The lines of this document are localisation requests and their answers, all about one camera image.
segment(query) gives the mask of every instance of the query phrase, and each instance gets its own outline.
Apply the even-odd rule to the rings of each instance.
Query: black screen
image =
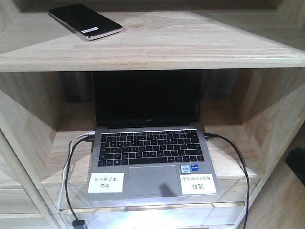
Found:
[[[199,121],[200,70],[92,73],[97,126],[188,125]]]

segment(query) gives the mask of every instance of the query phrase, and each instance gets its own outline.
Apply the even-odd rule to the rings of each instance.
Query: charging cable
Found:
[[[244,174],[245,174],[246,180],[247,180],[246,214],[244,216],[244,227],[243,227],[243,229],[245,229],[246,225],[247,225],[248,212],[249,212],[250,180],[249,180],[249,176],[248,176],[248,173],[247,173],[247,169],[246,169],[245,162],[243,160],[242,154],[240,153],[239,149],[236,147],[236,145],[233,142],[231,142],[230,140],[228,140],[227,138],[225,138],[221,135],[204,133],[204,137],[205,137],[205,139],[218,137],[218,138],[221,138],[221,139],[225,140],[226,142],[228,142],[234,148],[234,150],[236,151],[236,153],[239,157],[239,160],[242,163]]]

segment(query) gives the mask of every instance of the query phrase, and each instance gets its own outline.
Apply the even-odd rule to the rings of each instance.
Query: silver laptop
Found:
[[[200,70],[92,73],[88,201],[220,193],[200,118]]]

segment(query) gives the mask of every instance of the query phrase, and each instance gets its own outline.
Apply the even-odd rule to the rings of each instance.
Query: black smartphone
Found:
[[[88,40],[95,40],[122,30],[120,24],[81,4],[51,9],[49,15]]]

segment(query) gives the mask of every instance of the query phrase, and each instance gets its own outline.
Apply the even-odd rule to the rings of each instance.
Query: white label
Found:
[[[182,193],[190,194],[213,194],[216,193],[212,174],[181,174]]]
[[[98,30],[99,28],[97,28],[97,27],[93,27],[93,28],[91,28],[91,29],[87,29],[87,30],[82,30],[81,32],[82,33],[87,33],[87,32],[92,32],[92,31],[95,31],[95,30]]]
[[[123,192],[124,173],[92,173],[88,193]]]

